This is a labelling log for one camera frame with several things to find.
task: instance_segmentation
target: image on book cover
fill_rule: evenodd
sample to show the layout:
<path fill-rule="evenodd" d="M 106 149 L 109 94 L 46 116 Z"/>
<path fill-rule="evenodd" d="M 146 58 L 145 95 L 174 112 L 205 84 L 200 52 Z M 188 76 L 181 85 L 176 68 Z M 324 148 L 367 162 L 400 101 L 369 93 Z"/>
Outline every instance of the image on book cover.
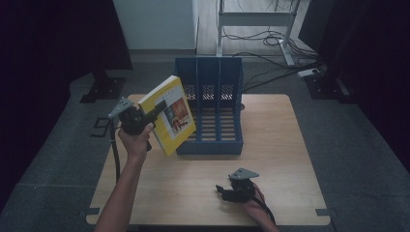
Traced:
<path fill-rule="evenodd" d="M 161 117 L 172 139 L 178 136 L 190 123 L 190 114 L 183 99 L 184 92 L 181 86 L 175 86 L 162 95 L 156 103 L 166 101 L 168 107 Z"/>

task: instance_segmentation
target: white wall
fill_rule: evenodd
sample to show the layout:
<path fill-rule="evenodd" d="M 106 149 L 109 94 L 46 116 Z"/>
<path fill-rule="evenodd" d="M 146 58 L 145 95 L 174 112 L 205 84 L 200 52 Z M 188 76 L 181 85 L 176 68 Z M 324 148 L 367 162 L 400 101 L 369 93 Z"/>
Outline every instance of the white wall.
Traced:
<path fill-rule="evenodd" d="M 114 0 L 128 49 L 195 49 L 197 0 Z"/>

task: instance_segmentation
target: book cover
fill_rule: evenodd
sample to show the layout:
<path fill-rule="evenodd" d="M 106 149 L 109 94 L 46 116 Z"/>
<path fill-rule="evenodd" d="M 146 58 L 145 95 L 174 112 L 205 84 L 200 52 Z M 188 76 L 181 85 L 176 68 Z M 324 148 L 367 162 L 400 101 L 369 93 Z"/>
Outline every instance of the book cover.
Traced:
<path fill-rule="evenodd" d="M 171 75 L 138 105 L 146 114 L 162 101 L 166 102 L 166 109 L 155 121 L 154 135 L 169 156 L 196 130 L 196 126 L 179 77 Z"/>

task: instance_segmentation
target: human hand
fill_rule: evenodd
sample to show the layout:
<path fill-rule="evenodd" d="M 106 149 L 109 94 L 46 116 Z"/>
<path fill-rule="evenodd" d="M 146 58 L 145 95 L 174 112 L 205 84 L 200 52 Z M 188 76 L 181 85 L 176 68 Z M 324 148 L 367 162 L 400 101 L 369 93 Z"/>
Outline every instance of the human hand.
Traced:
<path fill-rule="evenodd" d="M 154 125 L 148 124 L 144 131 L 139 135 L 129 135 L 123 129 L 118 131 L 118 136 L 124 144 L 128 153 L 128 160 L 135 160 L 143 163 L 147 157 L 147 141 Z"/>
<path fill-rule="evenodd" d="M 265 202 L 265 196 L 263 195 L 262 191 L 259 189 L 259 187 L 253 183 L 253 186 L 255 187 L 255 197 L 256 199 Z M 267 213 L 263 210 L 263 208 L 256 203 L 254 200 L 249 200 L 245 203 L 242 204 L 243 208 L 247 212 L 247 214 L 257 220 L 260 218 L 261 215 L 267 215 Z"/>
<path fill-rule="evenodd" d="M 254 196 L 256 197 L 256 199 L 265 203 L 265 196 L 263 195 L 262 191 L 255 183 L 253 183 L 253 186 L 255 187 Z M 263 231 L 279 232 L 277 226 L 272 222 L 268 213 L 254 200 L 251 199 L 248 202 L 242 203 L 242 206 L 247 214 L 260 225 Z"/>

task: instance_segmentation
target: gray floor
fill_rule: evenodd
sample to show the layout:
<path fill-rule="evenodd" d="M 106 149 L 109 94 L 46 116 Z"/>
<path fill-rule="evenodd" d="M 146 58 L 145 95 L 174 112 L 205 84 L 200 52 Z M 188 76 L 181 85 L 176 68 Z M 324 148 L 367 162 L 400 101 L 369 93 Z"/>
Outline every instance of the gray floor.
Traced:
<path fill-rule="evenodd" d="M 273 67 L 244 59 L 245 79 Z M 127 96 L 147 93 L 172 74 L 172 69 L 168 57 L 161 62 L 135 62 L 133 72 L 112 71 L 109 75 L 128 78 L 122 92 Z M 117 103 L 79 103 L 92 83 L 93 77 L 86 75 L 72 84 L 72 96 L 59 122 L 1 214 L 0 231 L 92 231 L 83 213 L 91 203 L 109 141 L 108 136 L 94 138 L 90 134 L 102 132 L 93 129 L 96 119 L 105 117 Z M 357 105 L 312 100 L 306 84 L 295 74 L 248 93 L 290 97 L 332 213 L 333 224 L 281 226 L 281 231 L 410 231 L 410 175 Z"/>

